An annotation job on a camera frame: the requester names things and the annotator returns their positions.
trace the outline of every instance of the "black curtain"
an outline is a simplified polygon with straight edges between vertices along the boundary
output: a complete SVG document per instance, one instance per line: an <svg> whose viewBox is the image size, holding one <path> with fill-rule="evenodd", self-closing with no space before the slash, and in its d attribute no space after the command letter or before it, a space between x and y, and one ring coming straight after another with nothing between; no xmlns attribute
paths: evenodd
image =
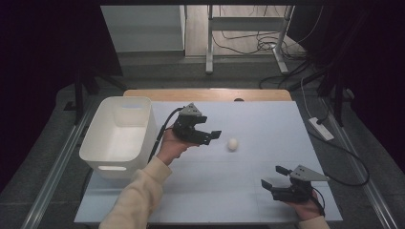
<svg viewBox="0 0 405 229"><path fill-rule="evenodd" d="M405 17L403 4L379 1L345 56L352 108L405 171Z"/></svg>
<svg viewBox="0 0 405 229"><path fill-rule="evenodd" d="M122 72L96 2L9 1L0 9L3 190L47 123L57 92L78 71Z"/></svg>

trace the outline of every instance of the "human hand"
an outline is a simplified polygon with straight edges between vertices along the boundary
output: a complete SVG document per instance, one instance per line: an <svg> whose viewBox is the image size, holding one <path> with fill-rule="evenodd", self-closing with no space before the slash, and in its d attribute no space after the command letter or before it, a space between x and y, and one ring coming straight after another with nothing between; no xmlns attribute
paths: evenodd
<svg viewBox="0 0 405 229"><path fill-rule="evenodd" d="M192 146L200 145L180 140L173 133L172 127L169 127L163 134L160 150L156 157L163 161L164 164L169 165L175 158L179 158L188 147Z"/></svg>
<svg viewBox="0 0 405 229"><path fill-rule="evenodd" d="M315 199L318 199L318 196L316 196L315 191L312 190L312 195ZM297 213L298 217L300 220L305 221L308 219L314 219L321 214L319 213L319 208L318 206L313 202L313 200L308 200L307 202L300 202L300 203L295 203L295 202L285 202L289 206L291 206L295 212Z"/></svg>

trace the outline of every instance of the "wooden table edge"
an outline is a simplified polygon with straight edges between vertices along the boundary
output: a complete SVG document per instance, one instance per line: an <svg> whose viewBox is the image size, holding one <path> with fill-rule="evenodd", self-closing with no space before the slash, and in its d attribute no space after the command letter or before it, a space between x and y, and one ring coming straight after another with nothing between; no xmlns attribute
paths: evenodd
<svg viewBox="0 0 405 229"><path fill-rule="evenodd" d="M140 89L124 96L144 96L152 101L292 101L287 90L279 89Z"/></svg>

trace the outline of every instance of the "white wall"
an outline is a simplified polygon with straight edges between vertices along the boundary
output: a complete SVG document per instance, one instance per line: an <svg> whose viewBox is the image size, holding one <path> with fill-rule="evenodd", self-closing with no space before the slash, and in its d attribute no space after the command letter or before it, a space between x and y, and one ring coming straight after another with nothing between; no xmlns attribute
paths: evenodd
<svg viewBox="0 0 405 229"><path fill-rule="evenodd" d="M116 52L184 50L183 6L102 6Z"/></svg>

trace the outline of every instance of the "sweater sleeve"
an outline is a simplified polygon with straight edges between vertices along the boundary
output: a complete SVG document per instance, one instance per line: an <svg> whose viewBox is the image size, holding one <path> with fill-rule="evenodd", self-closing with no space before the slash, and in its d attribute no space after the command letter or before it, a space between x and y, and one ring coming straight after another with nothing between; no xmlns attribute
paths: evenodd
<svg viewBox="0 0 405 229"><path fill-rule="evenodd" d="M301 229L330 229L324 217L299 222Z"/></svg>
<svg viewBox="0 0 405 229"><path fill-rule="evenodd" d="M133 181L122 190L99 228L146 228L149 216L159 205L162 184L171 173L154 156L144 169L135 172Z"/></svg>

